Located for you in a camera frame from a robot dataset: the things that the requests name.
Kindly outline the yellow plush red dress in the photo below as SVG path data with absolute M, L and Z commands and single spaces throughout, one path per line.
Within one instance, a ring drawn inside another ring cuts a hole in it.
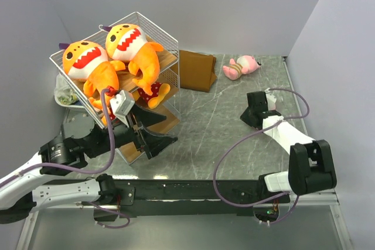
M 168 83 L 155 82 L 151 85 L 152 94 L 147 94 L 143 89 L 139 88 L 133 92 L 134 100 L 138 101 L 140 98 L 146 102 L 150 109 L 156 108 L 170 92 L 171 87 Z

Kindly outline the yellow plush polka-dot dress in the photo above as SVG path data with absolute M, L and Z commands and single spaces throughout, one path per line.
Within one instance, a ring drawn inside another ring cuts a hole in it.
M 110 119 L 111 121 L 115 120 L 115 115 L 113 114 L 111 108 L 110 108 L 110 110 L 109 110 L 109 112 L 108 112 L 108 116 L 109 116 L 109 119 Z M 108 119 L 108 118 L 106 117 L 106 115 L 103 114 L 103 116 L 102 116 L 102 118 L 101 118 L 101 121 L 102 121 L 102 123 L 103 123 L 105 126 L 107 126 L 107 124 L 108 124 L 107 119 Z

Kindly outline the orange shark plush small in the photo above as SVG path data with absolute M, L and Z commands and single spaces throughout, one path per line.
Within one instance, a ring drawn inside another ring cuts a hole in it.
M 105 49 L 113 60 L 126 61 L 128 71 L 136 76 L 140 71 L 142 78 L 134 78 L 132 82 L 147 95 L 152 95 L 152 84 L 160 73 L 158 53 L 164 50 L 157 42 L 149 42 L 140 26 L 121 23 L 115 26 L 101 25 L 107 32 Z

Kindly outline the large orange shark plush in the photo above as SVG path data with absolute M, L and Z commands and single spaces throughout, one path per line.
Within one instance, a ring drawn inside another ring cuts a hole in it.
M 83 92 L 92 106 L 103 109 L 102 102 L 109 106 L 111 97 L 95 99 L 94 93 L 107 87 L 120 89 L 118 72 L 126 69 L 120 60 L 109 60 L 106 50 L 98 43 L 78 41 L 59 43 L 63 50 L 63 70 L 69 78 L 83 82 Z

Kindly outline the pink striped plush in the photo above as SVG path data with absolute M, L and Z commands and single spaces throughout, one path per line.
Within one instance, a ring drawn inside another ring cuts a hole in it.
M 237 60 L 230 59 L 228 66 L 223 66 L 224 75 L 230 80 L 237 80 L 242 75 L 250 74 L 258 70 L 262 64 L 253 56 L 243 55 Z

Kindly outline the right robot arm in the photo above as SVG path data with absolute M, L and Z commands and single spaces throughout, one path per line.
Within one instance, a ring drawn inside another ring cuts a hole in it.
M 271 137 L 289 154 L 288 170 L 260 176 L 257 197 L 267 203 L 278 192 L 298 196 L 333 189 L 337 185 L 330 144 L 315 140 L 292 126 L 275 108 L 276 98 L 268 91 L 247 94 L 248 107 L 240 119 Z

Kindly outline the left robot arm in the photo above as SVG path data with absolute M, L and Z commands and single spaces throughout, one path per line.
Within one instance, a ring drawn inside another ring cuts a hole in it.
M 105 171 L 112 165 L 117 148 L 133 143 L 151 159 L 178 140 L 176 136 L 149 130 L 149 126 L 166 120 L 162 114 L 135 107 L 126 120 L 130 125 L 116 121 L 106 129 L 100 128 L 92 117 L 79 117 L 63 124 L 59 135 L 1 179 L 1 224 L 21 221 L 30 213 L 75 201 L 110 204 L 118 189 Z M 96 178 L 81 184 L 48 184 L 71 172 L 91 174 L 85 170 L 86 159 L 104 153 L 109 153 L 110 158 L 104 167 L 94 171 Z

